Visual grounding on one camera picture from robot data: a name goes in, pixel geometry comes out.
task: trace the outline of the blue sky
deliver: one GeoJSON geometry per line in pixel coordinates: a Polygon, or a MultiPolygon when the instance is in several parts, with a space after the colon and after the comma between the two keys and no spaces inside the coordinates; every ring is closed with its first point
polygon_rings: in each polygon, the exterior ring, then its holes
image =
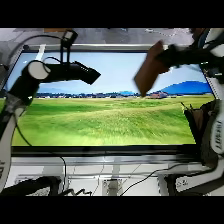
{"type": "MultiPolygon", "coordinates": [[[[37,53],[23,53],[17,64],[15,65],[8,81],[11,88],[17,77],[21,74],[22,69],[31,60],[34,60],[37,53]]],[[[59,53],[45,53],[42,60],[46,57],[56,57],[60,59],[59,53]]],[[[82,81],[67,81],[57,83],[41,84],[39,92],[52,90],[52,92],[64,93],[106,93],[119,91],[138,92],[133,81],[135,74],[145,59],[145,53],[100,53],[100,52],[73,52],[70,61],[78,61],[87,67],[92,67],[101,73],[101,76],[92,85],[88,85],[82,81]]],[[[58,63],[55,60],[48,59],[47,63],[58,63]]],[[[171,68],[167,73],[159,75],[150,92],[161,90],[172,84],[185,81],[206,82],[203,74],[196,69],[196,65],[182,66],[179,69],[171,68]]]]}

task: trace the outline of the screen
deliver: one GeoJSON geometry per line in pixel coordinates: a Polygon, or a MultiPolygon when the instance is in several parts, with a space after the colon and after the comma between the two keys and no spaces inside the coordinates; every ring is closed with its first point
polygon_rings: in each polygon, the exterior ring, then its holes
{"type": "MultiPolygon", "coordinates": [[[[36,56],[21,54],[8,88],[36,56]]],[[[42,60],[49,56],[60,59],[52,52],[44,53],[42,60]]],[[[41,84],[19,120],[24,136],[33,146],[195,144],[181,102],[199,108],[214,100],[203,73],[196,65],[171,68],[141,98],[133,78],[145,57],[146,53],[72,52],[70,61],[94,68],[101,76],[92,85],[77,80],[41,84]]],[[[26,146],[17,130],[13,145],[26,146]]]]}

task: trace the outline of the green grass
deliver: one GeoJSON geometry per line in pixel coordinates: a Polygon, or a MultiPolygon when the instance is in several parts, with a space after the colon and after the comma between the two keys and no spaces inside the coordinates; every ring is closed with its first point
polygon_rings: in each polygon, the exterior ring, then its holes
{"type": "MultiPolygon", "coordinates": [[[[213,99],[35,99],[19,125],[36,146],[191,144],[180,102],[199,108],[213,99]]],[[[26,145],[17,131],[13,145],[26,145]]]]}

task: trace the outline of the black border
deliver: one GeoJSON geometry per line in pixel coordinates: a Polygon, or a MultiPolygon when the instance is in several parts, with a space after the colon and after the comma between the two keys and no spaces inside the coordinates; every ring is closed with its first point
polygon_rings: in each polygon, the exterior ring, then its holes
{"type": "MultiPolygon", "coordinates": [[[[59,50],[45,50],[44,53],[58,52],[59,50]]],[[[22,50],[16,59],[12,68],[8,73],[8,78],[11,75],[17,61],[22,53],[38,53],[38,50],[22,50]]],[[[147,50],[89,50],[89,49],[71,49],[71,52],[110,52],[110,53],[147,53],[147,50]]],[[[186,159],[200,160],[200,148],[197,144],[183,144],[183,145],[130,145],[130,146],[12,146],[13,157],[58,157],[60,156],[104,156],[119,155],[119,156],[141,156],[141,155],[186,155],[186,159]]]]}

